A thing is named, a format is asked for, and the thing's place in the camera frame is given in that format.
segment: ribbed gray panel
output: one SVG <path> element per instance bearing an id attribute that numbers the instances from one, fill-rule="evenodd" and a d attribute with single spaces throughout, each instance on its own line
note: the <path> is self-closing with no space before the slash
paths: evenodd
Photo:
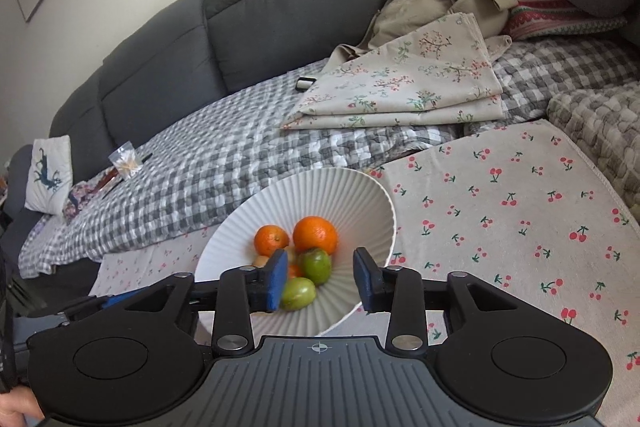
<path id="1" fill-rule="evenodd" d="M 497 427 L 455 403 L 417 360 L 372 338 L 266 338 L 220 360 L 187 401 L 140 427 Z M 584 418 L 568 427 L 598 427 Z M 63 427 L 47 421 L 46 427 Z"/>

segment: person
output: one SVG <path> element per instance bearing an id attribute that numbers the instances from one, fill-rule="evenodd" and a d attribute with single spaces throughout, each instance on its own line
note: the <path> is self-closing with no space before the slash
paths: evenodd
<path id="1" fill-rule="evenodd" d="M 25 416 L 44 420 L 38 401 L 29 387 L 19 385 L 0 394 L 0 427 L 26 427 Z"/>

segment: gray sofa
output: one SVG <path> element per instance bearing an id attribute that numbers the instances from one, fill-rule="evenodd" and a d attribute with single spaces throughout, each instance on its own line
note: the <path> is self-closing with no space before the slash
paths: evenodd
<path id="1" fill-rule="evenodd" d="M 71 94 L 49 136 L 70 136 L 74 181 L 88 180 L 110 165 L 108 155 L 122 143 L 140 146 L 228 94 L 325 58 L 337 44 L 357 44 L 384 1 L 177 0 Z M 12 159 L 4 212 L 13 221 L 0 237 L 14 283 L 20 249 L 40 219 L 24 208 L 30 155 L 25 146 Z M 85 261 L 25 285 L 52 288 L 47 302 L 61 286 L 63 299 L 86 295 L 97 266 Z"/>

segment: bowl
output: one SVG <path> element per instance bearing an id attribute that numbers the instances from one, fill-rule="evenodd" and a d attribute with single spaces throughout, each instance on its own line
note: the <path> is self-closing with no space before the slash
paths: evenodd
<path id="1" fill-rule="evenodd" d="M 314 337 L 334 327 L 360 305 L 353 280 L 353 250 L 366 247 L 386 266 L 396 240 L 396 213 L 386 190 L 371 176 L 343 168 L 312 169 L 264 188 L 238 207 L 209 239 L 196 267 L 196 281 L 218 279 L 223 271 L 251 264 L 254 235 L 264 225 L 289 233 L 305 216 L 321 216 L 338 232 L 331 278 L 318 296 L 295 312 L 252 314 L 256 343 L 263 335 Z"/>

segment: green fruit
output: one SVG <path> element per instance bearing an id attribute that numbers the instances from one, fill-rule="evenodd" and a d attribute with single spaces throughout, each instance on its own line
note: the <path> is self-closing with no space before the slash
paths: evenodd
<path id="1" fill-rule="evenodd" d="M 331 257 L 322 248 L 312 248 L 300 255 L 298 266 L 316 286 L 326 283 L 331 277 Z"/>
<path id="2" fill-rule="evenodd" d="M 284 285 L 280 307 L 287 312 L 294 312 L 309 306 L 316 298 L 316 287 L 305 277 L 293 277 Z"/>

